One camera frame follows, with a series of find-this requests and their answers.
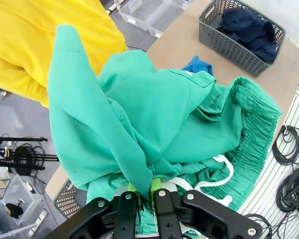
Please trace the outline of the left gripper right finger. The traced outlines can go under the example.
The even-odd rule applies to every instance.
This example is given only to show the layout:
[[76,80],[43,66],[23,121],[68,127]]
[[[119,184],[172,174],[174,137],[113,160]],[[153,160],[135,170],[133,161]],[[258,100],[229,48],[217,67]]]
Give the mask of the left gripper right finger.
[[166,188],[154,179],[150,193],[161,239],[183,239],[186,229],[208,239],[258,239],[262,235],[259,223],[195,190],[180,195],[173,185]]

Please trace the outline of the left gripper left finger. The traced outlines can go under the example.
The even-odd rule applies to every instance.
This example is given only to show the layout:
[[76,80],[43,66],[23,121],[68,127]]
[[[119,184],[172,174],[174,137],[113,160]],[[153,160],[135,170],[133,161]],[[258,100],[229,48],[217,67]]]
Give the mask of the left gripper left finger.
[[123,186],[111,201],[98,197],[53,231],[55,239],[134,239],[138,195]]

